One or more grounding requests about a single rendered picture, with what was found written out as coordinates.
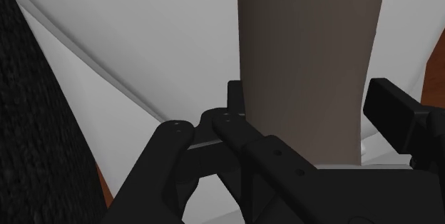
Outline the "tall taupe vase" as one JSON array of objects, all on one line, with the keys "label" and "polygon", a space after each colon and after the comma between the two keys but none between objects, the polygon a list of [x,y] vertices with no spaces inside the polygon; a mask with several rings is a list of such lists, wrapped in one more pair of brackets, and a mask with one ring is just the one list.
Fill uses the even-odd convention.
[{"label": "tall taupe vase", "polygon": [[382,0],[238,0],[247,121],[315,165],[361,162]]}]

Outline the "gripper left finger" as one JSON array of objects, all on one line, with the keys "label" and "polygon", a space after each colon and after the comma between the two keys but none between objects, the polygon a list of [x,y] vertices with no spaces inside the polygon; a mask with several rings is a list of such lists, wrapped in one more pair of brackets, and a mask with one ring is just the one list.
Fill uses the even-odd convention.
[{"label": "gripper left finger", "polygon": [[184,224],[201,178],[217,175],[245,224],[318,224],[297,199],[297,182],[314,166],[245,118],[241,81],[227,85],[227,106],[205,111],[198,126],[160,124],[100,224]]}]

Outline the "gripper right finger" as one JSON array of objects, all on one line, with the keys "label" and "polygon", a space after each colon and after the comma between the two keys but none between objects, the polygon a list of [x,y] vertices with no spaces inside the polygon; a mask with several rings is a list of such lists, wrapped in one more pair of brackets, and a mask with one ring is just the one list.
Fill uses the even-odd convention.
[{"label": "gripper right finger", "polygon": [[373,78],[364,115],[414,169],[445,169],[445,108],[425,106],[386,78]]}]

